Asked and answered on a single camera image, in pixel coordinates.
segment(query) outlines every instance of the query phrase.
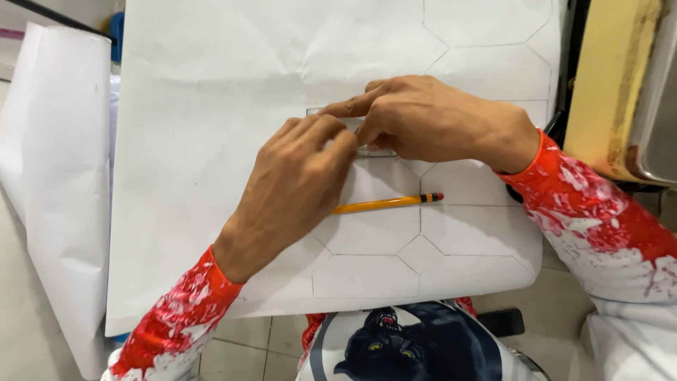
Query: metal surface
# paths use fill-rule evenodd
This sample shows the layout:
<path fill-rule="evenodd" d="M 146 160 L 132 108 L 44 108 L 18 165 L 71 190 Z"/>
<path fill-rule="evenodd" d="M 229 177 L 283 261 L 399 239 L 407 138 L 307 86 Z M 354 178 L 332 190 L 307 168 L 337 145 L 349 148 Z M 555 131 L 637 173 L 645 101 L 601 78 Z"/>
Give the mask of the metal surface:
<path fill-rule="evenodd" d="M 677 0 L 667 0 L 645 75 L 626 167 L 643 180 L 677 184 Z"/>

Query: hand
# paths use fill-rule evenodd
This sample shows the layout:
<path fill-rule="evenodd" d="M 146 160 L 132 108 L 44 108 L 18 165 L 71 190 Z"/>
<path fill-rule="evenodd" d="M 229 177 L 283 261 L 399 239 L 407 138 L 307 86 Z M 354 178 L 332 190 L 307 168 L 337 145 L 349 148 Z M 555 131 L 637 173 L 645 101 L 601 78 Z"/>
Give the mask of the hand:
<path fill-rule="evenodd" d="M 366 116 L 356 134 L 371 151 L 391 149 L 429 162 L 476 159 L 511 174 L 538 152 L 540 135 L 514 104 L 478 98 L 430 76 L 372 81 L 364 91 L 318 114 Z"/>
<path fill-rule="evenodd" d="M 334 210 L 357 147 L 355 134 L 329 115 L 289 119 L 263 145 L 212 246 L 229 281 L 249 280 Z"/>

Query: black cable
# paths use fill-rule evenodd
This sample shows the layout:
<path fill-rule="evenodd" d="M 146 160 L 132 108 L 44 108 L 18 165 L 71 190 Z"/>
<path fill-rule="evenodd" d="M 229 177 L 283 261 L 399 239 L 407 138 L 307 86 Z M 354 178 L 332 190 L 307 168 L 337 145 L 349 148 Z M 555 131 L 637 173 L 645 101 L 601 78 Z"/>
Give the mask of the black cable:
<path fill-rule="evenodd" d="M 118 44 L 118 39 L 111 35 L 107 35 L 106 33 L 99 32 L 94 28 L 91 28 L 90 26 L 87 26 L 83 24 L 82 22 L 79 22 L 77 20 L 73 20 L 72 18 L 65 16 L 63 14 L 60 14 L 57 11 L 54 11 L 52 9 L 49 9 L 48 7 L 45 7 L 44 5 L 35 3 L 34 1 L 31 0 L 6 0 L 12 4 L 18 5 L 21 8 L 27 9 L 31 12 L 35 12 L 40 16 L 44 16 L 46 18 L 49 18 L 50 20 L 56 21 L 60 24 L 63 24 L 65 26 L 69 26 L 71 28 L 75 29 L 80 29 L 81 31 L 85 32 L 90 32 L 94 33 L 99 36 L 103 36 L 107 39 L 110 40 L 111 45 L 115 46 Z"/>

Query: left hand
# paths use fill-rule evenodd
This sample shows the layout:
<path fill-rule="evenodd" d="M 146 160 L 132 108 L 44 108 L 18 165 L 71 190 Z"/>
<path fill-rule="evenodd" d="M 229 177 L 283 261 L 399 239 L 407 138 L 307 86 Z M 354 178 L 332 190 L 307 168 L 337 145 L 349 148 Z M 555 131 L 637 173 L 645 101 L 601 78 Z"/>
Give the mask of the left hand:
<path fill-rule="evenodd" d="M 289 119 L 261 147 L 242 200 L 212 246 L 229 281 L 248 281 L 334 210 L 357 147 L 355 134 L 329 115 Z"/>

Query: black panther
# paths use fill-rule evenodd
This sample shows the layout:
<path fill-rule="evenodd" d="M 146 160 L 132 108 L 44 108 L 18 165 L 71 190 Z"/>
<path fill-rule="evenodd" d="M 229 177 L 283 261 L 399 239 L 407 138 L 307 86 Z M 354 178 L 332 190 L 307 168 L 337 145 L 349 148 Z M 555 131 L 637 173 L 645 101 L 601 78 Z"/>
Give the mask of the black panther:
<path fill-rule="evenodd" d="M 500 381 L 494 339 L 471 317 L 438 302 L 397 306 L 420 323 L 402 326 L 391 307 L 374 309 L 348 340 L 334 374 L 354 381 Z"/>

